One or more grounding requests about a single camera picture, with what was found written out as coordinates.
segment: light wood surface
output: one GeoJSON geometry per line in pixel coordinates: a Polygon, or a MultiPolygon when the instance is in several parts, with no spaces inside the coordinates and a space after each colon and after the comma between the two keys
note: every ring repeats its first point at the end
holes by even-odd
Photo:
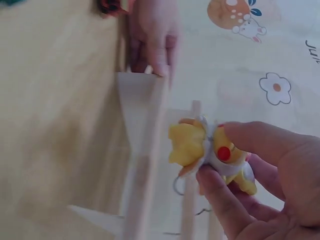
{"type": "MultiPolygon", "coordinates": [[[[190,111],[191,118],[196,118],[201,114],[201,102],[193,101],[190,111]]],[[[196,186],[197,181],[194,174],[188,175],[185,178],[184,195],[182,201],[182,216],[181,216],[181,236],[180,240],[195,239],[195,205],[196,205],[196,186]]]]}
{"type": "Polygon", "coordinates": [[[157,78],[148,101],[140,151],[128,199],[123,240],[147,240],[168,91],[168,79],[157,78]]]}
{"type": "Polygon", "coordinates": [[[92,4],[0,9],[1,239],[113,239],[65,208],[118,214],[131,153],[115,86],[125,19],[92,4]]]}

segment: hand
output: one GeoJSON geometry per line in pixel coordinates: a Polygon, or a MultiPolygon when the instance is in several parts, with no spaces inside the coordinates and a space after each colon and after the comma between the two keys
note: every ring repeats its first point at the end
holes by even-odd
{"type": "Polygon", "coordinates": [[[131,71],[172,80],[180,41],[177,0],[136,0],[130,15],[131,71]]]}
{"type": "Polygon", "coordinates": [[[285,202],[282,211],[263,205],[202,167],[197,180],[228,239],[320,239],[320,138],[261,122],[224,126],[231,142],[254,153],[249,163],[256,180],[285,202]]]}

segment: cartoon animal print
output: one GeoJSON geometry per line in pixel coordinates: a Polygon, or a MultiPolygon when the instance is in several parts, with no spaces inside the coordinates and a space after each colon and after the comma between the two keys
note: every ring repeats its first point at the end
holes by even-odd
{"type": "Polygon", "coordinates": [[[234,26],[232,28],[232,32],[234,34],[240,34],[248,39],[252,39],[256,43],[261,43],[258,35],[265,35],[267,33],[267,29],[259,26],[257,21],[252,17],[248,17],[248,19],[245,18],[244,20],[245,22],[241,26],[234,26]]]}
{"type": "Polygon", "coordinates": [[[211,0],[207,13],[210,20],[222,29],[232,30],[235,34],[240,34],[252,39],[256,43],[261,43],[258,35],[265,35],[267,29],[259,26],[253,16],[262,16],[262,12],[257,8],[251,8],[257,0],[211,0]]]}

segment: toy figure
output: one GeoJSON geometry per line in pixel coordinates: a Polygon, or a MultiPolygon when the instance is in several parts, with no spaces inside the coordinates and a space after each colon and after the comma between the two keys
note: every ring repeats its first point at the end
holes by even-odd
{"type": "Polygon", "coordinates": [[[184,118],[169,128],[168,137],[173,147],[169,162],[183,167],[179,177],[210,164],[227,185],[235,181],[243,192],[257,193],[255,176],[247,162],[250,153],[230,142],[223,124],[210,126],[203,115],[196,119],[184,118]]]}

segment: red object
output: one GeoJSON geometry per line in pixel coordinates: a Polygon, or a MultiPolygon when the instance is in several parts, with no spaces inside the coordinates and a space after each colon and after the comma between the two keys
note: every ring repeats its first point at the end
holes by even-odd
{"type": "Polygon", "coordinates": [[[97,8],[102,13],[103,18],[118,16],[129,13],[135,0],[96,0],[97,8]]]}
{"type": "Polygon", "coordinates": [[[228,161],[230,156],[231,156],[231,152],[230,152],[229,148],[227,148],[226,146],[222,146],[218,149],[217,157],[219,160],[224,161],[224,162],[228,161]]]}

